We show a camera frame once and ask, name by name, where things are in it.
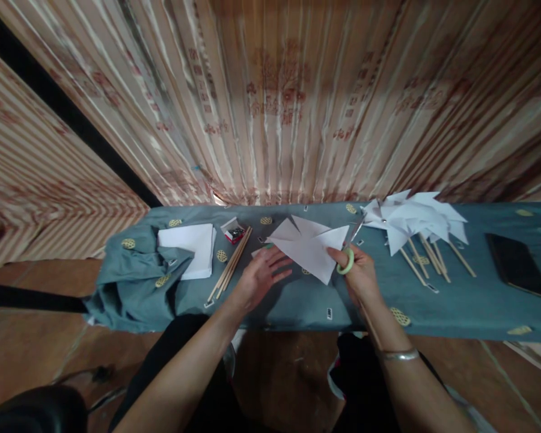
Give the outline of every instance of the striped curtain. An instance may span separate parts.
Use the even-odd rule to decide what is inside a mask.
[[[0,266],[85,259],[146,210],[0,59]]]
[[[164,204],[541,200],[541,2],[0,0]]]

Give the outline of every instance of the person's left hand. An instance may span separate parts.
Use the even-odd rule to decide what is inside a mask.
[[[270,249],[258,252],[242,273],[242,276],[233,290],[232,297],[246,312],[256,307],[271,286],[292,274],[292,269],[273,275],[283,266],[293,263],[285,259],[285,254],[275,245]]]

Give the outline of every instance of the wrist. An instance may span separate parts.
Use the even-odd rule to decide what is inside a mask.
[[[366,310],[378,310],[387,307],[385,299],[383,298],[383,295],[381,295],[381,292],[378,289],[376,291],[364,290],[358,294],[358,298]]]
[[[238,286],[234,288],[223,306],[226,306],[228,314],[239,318],[239,321],[242,322],[242,319],[249,312],[249,302],[245,296],[242,296],[241,291],[237,289]]]

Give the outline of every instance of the small red box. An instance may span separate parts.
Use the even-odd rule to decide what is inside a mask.
[[[230,230],[233,230],[233,229],[242,229],[242,233],[240,234],[240,236],[237,236],[236,238],[233,238],[231,235],[230,235]],[[245,228],[242,227],[238,220],[236,219],[236,217],[234,217],[232,220],[230,220],[229,222],[221,225],[221,230],[222,232],[224,233],[224,237],[227,238],[229,240],[229,242],[231,244],[236,244],[239,240],[242,239],[242,237],[245,235]]]

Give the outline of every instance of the wooden stick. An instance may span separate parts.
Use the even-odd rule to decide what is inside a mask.
[[[437,252],[435,257],[437,257],[437,263],[443,272],[443,277],[445,277],[447,283],[451,283],[451,279],[449,278],[449,275],[447,274],[447,267],[445,266],[445,262],[443,262],[443,256],[441,255],[441,250],[439,249],[439,245],[437,245],[437,242],[435,242],[433,246],[435,247],[435,251]]]
[[[469,271],[469,273],[473,277],[477,278],[477,274],[471,269],[471,267],[469,266],[469,263],[467,263],[467,261],[463,258],[461,253],[457,250],[457,248],[453,245],[453,243],[451,241],[449,241],[449,245],[451,245],[451,248],[453,249],[455,255],[459,258],[461,263],[463,263],[463,265],[465,265],[465,267],[467,268],[467,271]]]
[[[371,318],[367,314],[367,309],[362,304],[361,301],[359,301],[359,305],[361,306],[362,313],[365,315],[365,319],[367,320],[367,329],[368,333],[373,336],[374,344],[376,348],[380,351],[383,350],[383,346],[381,345],[381,340],[379,339],[379,336],[377,335],[377,331],[374,330],[373,323],[371,322]]]
[[[409,258],[409,256],[407,256],[407,253],[405,252],[405,250],[401,248],[400,251],[401,251],[401,254],[403,254],[403,257],[405,258],[409,266],[411,267],[411,269],[413,270],[413,272],[415,273],[415,275],[417,276],[417,278],[419,279],[419,281],[421,282],[421,284],[427,287],[427,283],[425,283],[421,274],[419,274],[419,271],[417,271],[417,268],[415,267],[415,265],[413,265],[413,262],[411,262],[411,259]]]
[[[425,278],[429,278],[429,274],[427,273],[427,270],[425,269],[425,265],[423,265],[423,262],[421,261],[421,256],[419,256],[419,252],[415,248],[415,244],[413,244],[413,241],[411,240],[411,238],[409,238],[409,245],[413,249],[413,253],[415,254],[415,257],[417,258],[417,262],[419,262],[419,266],[421,266],[421,269],[423,270],[423,274],[425,274]]]
[[[439,264],[441,265],[441,269],[443,271],[443,274],[446,274],[447,273],[447,267],[445,266],[445,262],[443,261],[443,256],[441,254],[441,250],[439,249],[439,245],[437,244],[437,242],[435,242],[433,244],[433,246],[435,247],[435,252],[437,253],[437,258],[439,259]]]
[[[248,242],[248,238],[251,236],[252,228],[249,227],[246,230],[244,238],[242,238],[239,247],[236,249],[236,258],[234,259],[233,263],[230,263],[230,268],[228,269],[227,275],[225,276],[224,280],[222,281],[221,287],[218,290],[218,293],[216,294],[216,299],[221,297],[221,294],[224,290],[226,290],[228,282],[233,277],[234,270],[236,269],[236,265],[239,263],[240,257],[242,256],[242,251],[245,249],[246,243]]]
[[[210,302],[210,300],[212,299],[212,297],[215,295],[216,290],[221,286],[222,281],[223,281],[224,278],[227,276],[227,272],[228,272],[228,270],[230,269],[231,263],[233,263],[234,260],[235,260],[235,258],[236,258],[236,254],[237,254],[238,249],[239,249],[239,247],[237,247],[236,250],[234,251],[233,255],[231,256],[230,260],[229,260],[228,263],[227,263],[227,266],[224,268],[224,271],[222,272],[221,277],[220,277],[220,278],[218,279],[218,281],[216,282],[215,288],[212,289],[212,292],[211,292],[209,298],[206,300],[206,302]]]
[[[421,243],[423,244],[423,247],[425,248],[425,252],[429,256],[431,264],[435,268],[435,272],[441,275],[441,266],[437,264],[437,258],[435,257],[433,250],[431,250],[430,247],[427,244],[425,244],[425,242],[423,242],[423,240],[421,240]]]
[[[222,287],[221,288],[222,288],[223,292],[227,290],[228,283],[230,282],[231,278],[233,277],[234,270],[236,269],[236,267],[239,264],[239,260],[242,257],[242,253],[246,248],[246,243],[248,242],[248,238],[251,236],[251,233],[252,233],[252,229],[251,229],[251,231],[249,233],[245,234],[245,242],[244,242],[244,244],[242,244],[240,246],[239,255],[238,255],[237,259],[234,261],[233,267],[229,270],[228,275],[227,275],[227,279],[222,282]]]
[[[421,238],[421,243],[423,244],[423,247],[425,248],[425,251],[427,252],[427,255],[429,256],[429,259],[431,260],[431,264],[435,268],[435,271],[437,274],[441,275],[441,266],[439,264],[439,259],[435,257],[435,253],[431,249],[431,246],[427,242],[427,239],[423,236],[422,233],[419,233],[419,237]]]

